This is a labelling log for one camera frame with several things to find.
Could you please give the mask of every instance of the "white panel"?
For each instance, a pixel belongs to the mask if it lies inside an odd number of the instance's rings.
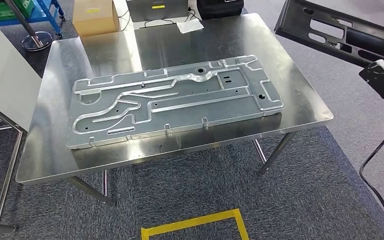
[[[0,31],[0,111],[25,130],[30,126],[40,83],[40,77]]]

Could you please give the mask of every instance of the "cardboard box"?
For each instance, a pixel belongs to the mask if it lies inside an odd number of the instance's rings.
[[[80,37],[120,31],[112,0],[75,0],[73,25]]]

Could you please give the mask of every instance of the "white paper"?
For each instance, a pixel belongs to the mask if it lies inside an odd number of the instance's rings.
[[[193,19],[187,22],[178,22],[177,27],[182,34],[190,33],[199,29],[203,29],[204,26],[199,22],[199,19]]]

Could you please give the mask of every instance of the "blue shelf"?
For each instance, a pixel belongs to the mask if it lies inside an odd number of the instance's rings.
[[[42,1],[43,1],[43,3],[45,3],[47,9],[49,9],[52,0],[42,0]],[[34,3],[34,8],[33,8],[32,12],[31,12],[30,17],[26,18],[27,22],[29,22],[29,23],[35,23],[35,22],[38,23],[38,22],[49,21],[48,17],[43,12],[42,8],[37,3],[37,1],[33,0],[33,3]],[[20,24],[18,19],[11,19],[11,20],[0,21],[0,27],[8,26],[8,25],[16,25],[16,24]]]

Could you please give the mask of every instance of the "stand base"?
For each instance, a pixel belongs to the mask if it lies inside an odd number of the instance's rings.
[[[31,39],[31,37],[28,35],[24,38],[24,40],[21,42],[21,46],[29,52],[35,52],[40,51],[52,43],[52,35],[45,31],[37,31],[36,32],[37,38],[42,42],[43,46],[37,46],[36,43]]]

